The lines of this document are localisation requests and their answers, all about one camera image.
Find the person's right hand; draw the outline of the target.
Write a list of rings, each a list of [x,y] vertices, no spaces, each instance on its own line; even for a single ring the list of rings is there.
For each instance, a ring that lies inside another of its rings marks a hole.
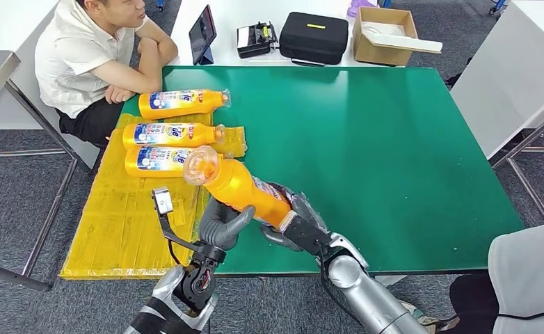
[[[157,42],[153,40],[152,38],[141,38],[138,43],[137,52],[138,55],[141,56],[144,51],[147,50],[153,50],[157,48]]]

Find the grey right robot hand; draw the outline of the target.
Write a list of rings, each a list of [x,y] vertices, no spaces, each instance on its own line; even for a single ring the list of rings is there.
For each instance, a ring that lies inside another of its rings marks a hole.
[[[319,213],[311,206],[306,195],[302,192],[295,193],[290,188],[287,188],[281,184],[275,182],[269,182],[275,190],[279,191],[290,202],[291,209],[295,211],[299,216],[302,216],[306,221],[320,229],[321,231],[328,233],[327,225],[320,217]],[[301,252],[303,249],[284,237],[280,232],[275,230],[271,226],[260,225],[260,231],[266,239],[271,243],[283,246],[291,251]]]

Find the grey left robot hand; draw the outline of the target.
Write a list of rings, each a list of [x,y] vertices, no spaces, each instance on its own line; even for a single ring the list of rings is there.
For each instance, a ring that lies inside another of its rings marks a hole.
[[[211,197],[199,223],[200,241],[228,251],[236,246],[239,233],[254,215],[252,205],[238,212]]]

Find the person's left hand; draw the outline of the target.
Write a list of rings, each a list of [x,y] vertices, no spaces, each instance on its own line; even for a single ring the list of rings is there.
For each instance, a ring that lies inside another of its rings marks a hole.
[[[119,88],[115,85],[110,85],[105,91],[104,98],[109,104],[119,104],[126,102],[136,93],[124,88]]]

